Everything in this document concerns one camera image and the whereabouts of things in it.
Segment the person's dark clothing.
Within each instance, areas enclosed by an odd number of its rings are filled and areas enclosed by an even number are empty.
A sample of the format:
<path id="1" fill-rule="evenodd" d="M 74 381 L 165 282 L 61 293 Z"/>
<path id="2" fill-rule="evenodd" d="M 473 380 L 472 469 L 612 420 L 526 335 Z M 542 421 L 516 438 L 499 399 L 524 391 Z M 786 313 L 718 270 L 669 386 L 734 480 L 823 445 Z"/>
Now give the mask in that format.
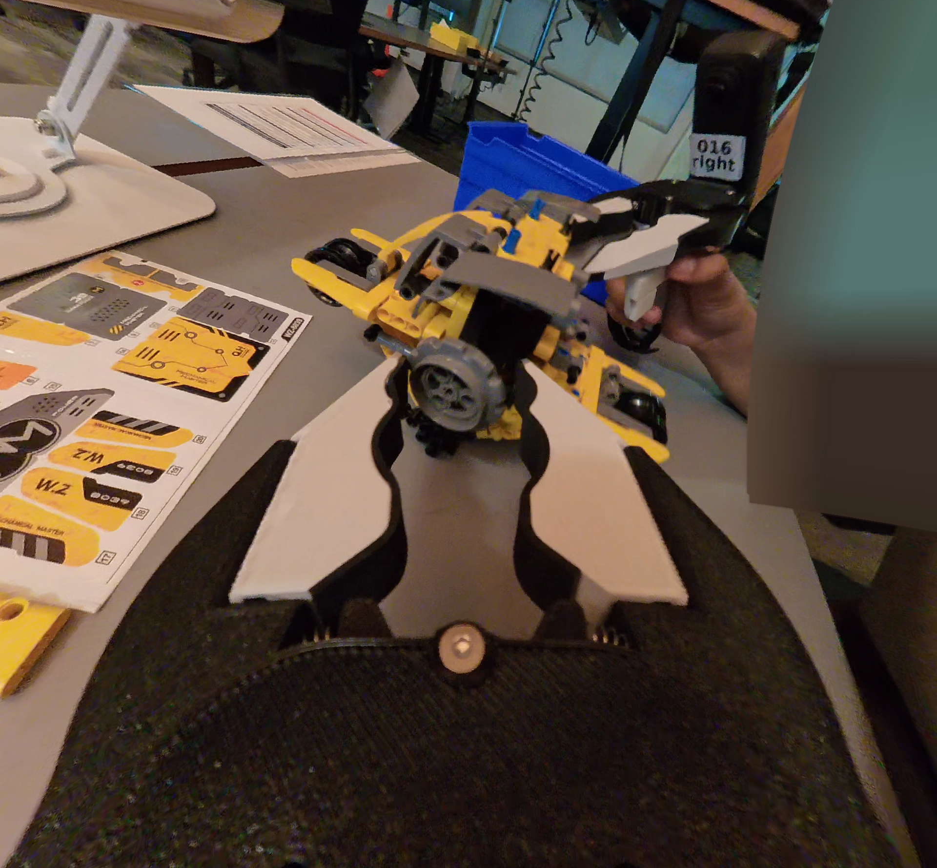
<path id="1" fill-rule="evenodd" d="M 936 536 L 899 528 L 870 586 L 814 560 L 921 866 L 936 865 Z"/>

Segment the white desk lamp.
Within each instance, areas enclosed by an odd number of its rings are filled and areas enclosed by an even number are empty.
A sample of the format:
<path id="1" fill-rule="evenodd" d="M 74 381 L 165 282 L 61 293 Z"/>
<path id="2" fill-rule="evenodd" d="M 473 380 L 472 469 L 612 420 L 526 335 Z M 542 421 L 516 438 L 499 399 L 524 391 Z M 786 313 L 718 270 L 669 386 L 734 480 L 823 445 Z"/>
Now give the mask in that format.
<path id="1" fill-rule="evenodd" d="M 97 141 L 82 126 L 140 25 L 239 43 L 273 35 L 267 0 L 20 0 L 87 13 L 57 92 L 1 120 L 2 280 L 208 218 L 207 195 Z"/>

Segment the yellow building-brick toy vehicle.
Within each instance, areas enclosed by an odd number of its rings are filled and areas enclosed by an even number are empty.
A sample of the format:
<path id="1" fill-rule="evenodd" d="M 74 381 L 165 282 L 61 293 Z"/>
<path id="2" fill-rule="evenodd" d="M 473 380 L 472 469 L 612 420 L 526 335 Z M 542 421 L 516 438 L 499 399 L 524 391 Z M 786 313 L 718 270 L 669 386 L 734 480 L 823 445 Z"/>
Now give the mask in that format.
<path id="1" fill-rule="evenodd" d="M 530 361 L 662 463 L 662 388 L 594 345 L 581 317 L 584 266 L 606 242 L 574 241 L 580 203 L 488 190 L 393 241 L 355 229 L 290 268 L 361 321 L 366 340 L 406 360 L 407 421 L 428 455 L 450 455 L 463 440 L 520 440 L 514 382 Z"/>

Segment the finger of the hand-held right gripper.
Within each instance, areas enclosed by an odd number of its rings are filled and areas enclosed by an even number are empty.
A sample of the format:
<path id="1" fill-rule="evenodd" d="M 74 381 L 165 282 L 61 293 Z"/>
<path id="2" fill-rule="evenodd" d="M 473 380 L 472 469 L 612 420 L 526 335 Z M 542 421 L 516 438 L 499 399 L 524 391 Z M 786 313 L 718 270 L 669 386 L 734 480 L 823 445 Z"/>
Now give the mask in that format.
<path id="1" fill-rule="evenodd" d="M 663 216 L 653 226 L 606 244 L 585 264 L 584 271 L 610 279 L 666 267 L 675 258 L 680 238 L 708 223 L 708 217 L 697 215 Z"/>
<path id="2" fill-rule="evenodd" d="M 612 242 L 648 227 L 624 192 L 609 193 L 579 204 L 574 215 L 574 241 Z"/>

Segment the blue plastic bin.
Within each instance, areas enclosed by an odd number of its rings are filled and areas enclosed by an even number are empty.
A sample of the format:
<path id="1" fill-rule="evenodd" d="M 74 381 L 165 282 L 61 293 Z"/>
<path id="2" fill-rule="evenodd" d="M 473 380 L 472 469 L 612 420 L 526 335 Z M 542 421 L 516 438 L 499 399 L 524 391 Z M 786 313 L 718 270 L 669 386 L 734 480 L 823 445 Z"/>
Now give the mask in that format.
<path id="1" fill-rule="evenodd" d="M 454 198 L 454 211 L 467 210 L 487 190 L 520 198 L 549 192 L 580 201 L 637 186 L 602 162 L 550 137 L 536 137 L 523 123 L 473 122 Z"/>

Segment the yellow brick beam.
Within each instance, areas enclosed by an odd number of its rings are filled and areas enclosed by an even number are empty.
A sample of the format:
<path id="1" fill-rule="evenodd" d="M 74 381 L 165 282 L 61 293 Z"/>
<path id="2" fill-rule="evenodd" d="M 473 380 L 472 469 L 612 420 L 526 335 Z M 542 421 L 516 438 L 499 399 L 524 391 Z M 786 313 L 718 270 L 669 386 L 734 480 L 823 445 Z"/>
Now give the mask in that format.
<path id="1" fill-rule="evenodd" d="M 70 614 L 69 608 L 1 593 L 1 698 L 17 690 Z"/>

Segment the hanging white paper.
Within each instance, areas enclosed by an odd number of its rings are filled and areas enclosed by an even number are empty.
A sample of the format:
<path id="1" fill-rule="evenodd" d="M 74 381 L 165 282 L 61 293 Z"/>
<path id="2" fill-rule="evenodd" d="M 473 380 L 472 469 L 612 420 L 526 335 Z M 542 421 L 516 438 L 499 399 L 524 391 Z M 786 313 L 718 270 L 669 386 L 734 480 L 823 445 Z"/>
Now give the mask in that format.
<path id="1" fill-rule="evenodd" d="M 413 112 L 419 91 L 400 58 L 393 58 L 381 74 L 371 76 L 363 109 L 381 138 L 389 141 Z"/>

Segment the yellow grey sticker sheet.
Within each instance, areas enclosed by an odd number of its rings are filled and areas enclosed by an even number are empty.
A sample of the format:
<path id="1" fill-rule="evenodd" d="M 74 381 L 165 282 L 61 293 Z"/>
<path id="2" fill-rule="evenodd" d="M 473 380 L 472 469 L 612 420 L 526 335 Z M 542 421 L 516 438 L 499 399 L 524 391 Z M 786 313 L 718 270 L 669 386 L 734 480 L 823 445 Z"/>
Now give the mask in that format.
<path id="1" fill-rule="evenodd" d="M 99 610 L 310 321 L 120 251 L 3 297 L 2 593 Z"/>

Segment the white printed paper sheet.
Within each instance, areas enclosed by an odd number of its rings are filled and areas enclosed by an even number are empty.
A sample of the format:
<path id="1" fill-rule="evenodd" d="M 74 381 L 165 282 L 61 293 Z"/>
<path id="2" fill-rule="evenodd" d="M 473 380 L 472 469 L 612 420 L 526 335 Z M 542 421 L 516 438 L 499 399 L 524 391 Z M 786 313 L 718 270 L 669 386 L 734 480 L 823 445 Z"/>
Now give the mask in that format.
<path id="1" fill-rule="evenodd" d="M 310 98 L 141 84 L 133 89 L 288 178 L 418 162 Z"/>

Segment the person's right hand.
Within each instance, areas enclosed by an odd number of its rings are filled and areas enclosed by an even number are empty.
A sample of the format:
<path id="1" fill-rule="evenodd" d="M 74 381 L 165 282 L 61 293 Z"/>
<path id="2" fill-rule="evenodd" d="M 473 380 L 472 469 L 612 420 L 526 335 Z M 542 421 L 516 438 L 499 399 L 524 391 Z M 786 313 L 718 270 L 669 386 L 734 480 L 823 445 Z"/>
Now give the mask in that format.
<path id="1" fill-rule="evenodd" d="M 662 286 L 663 306 L 652 308 L 636 323 L 624 315 L 625 282 L 610 279 L 606 288 L 609 314 L 625 326 L 641 330 L 662 324 L 662 335 L 694 353 L 710 345 L 717 351 L 744 343 L 754 347 L 755 309 L 720 254 L 675 260 Z"/>

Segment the background table with black legs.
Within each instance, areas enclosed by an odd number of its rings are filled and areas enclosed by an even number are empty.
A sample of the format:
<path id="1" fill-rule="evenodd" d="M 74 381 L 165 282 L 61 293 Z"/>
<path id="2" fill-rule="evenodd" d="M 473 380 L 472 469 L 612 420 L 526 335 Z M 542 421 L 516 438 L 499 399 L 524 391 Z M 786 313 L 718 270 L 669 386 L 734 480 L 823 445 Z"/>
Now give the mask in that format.
<path id="1" fill-rule="evenodd" d="M 482 81 L 503 83 L 509 74 L 514 73 L 508 59 L 500 54 L 475 48 L 454 50 L 432 38 L 425 30 L 372 12 L 365 12 L 359 32 L 372 41 L 399 48 L 402 52 L 424 55 L 417 84 L 419 98 L 409 118 L 409 129 L 419 135 L 428 136 L 431 132 L 445 63 L 460 64 L 463 71 L 473 76 L 463 117 L 465 123 L 474 115 Z"/>

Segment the small yellow box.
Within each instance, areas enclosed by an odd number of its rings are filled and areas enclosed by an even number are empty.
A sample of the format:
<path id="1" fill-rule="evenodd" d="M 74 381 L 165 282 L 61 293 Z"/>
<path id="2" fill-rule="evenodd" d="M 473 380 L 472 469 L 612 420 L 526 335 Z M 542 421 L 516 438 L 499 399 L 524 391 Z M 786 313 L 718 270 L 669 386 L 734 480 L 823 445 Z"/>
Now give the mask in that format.
<path id="1" fill-rule="evenodd" d="M 452 54 L 468 54 L 469 51 L 479 49 L 479 42 L 474 35 L 449 26 L 445 20 L 434 22 L 430 26 L 429 35 Z"/>

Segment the person's right forearm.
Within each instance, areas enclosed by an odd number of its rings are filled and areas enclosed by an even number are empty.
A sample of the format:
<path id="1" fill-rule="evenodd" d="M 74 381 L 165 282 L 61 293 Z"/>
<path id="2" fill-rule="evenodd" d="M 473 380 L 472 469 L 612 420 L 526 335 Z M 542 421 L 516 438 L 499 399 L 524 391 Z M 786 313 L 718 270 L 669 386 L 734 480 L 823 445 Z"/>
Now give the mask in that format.
<path id="1" fill-rule="evenodd" d="M 708 349 L 697 350 L 695 353 L 725 401 L 747 419 L 751 393 L 753 346 L 750 343 L 744 343 L 741 346 L 730 346 L 730 348 L 727 351 L 717 351 L 710 345 Z"/>

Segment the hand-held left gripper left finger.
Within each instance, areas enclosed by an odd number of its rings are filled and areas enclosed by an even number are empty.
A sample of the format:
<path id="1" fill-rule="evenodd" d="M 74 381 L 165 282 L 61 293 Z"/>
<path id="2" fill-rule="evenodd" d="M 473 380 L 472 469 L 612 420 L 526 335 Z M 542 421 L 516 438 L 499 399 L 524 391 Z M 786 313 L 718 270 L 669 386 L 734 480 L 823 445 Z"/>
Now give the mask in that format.
<path id="1" fill-rule="evenodd" d="M 389 358 L 294 436 L 231 604 L 307 601 L 336 629 L 345 603 L 392 593 L 407 563 L 392 474 L 406 405 L 406 364 Z"/>

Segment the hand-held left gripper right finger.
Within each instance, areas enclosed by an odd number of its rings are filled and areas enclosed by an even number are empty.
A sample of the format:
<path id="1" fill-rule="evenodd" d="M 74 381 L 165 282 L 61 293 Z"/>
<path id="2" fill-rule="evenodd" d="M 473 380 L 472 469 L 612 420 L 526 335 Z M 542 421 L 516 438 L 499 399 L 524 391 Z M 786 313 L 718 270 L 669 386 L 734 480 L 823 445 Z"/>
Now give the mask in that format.
<path id="1" fill-rule="evenodd" d="M 514 387 L 529 474 L 513 545 L 522 591 L 545 613 L 576 604 L 588 628 L 616 603 L 688 606 L 626 441 L 533 362 Z"/>

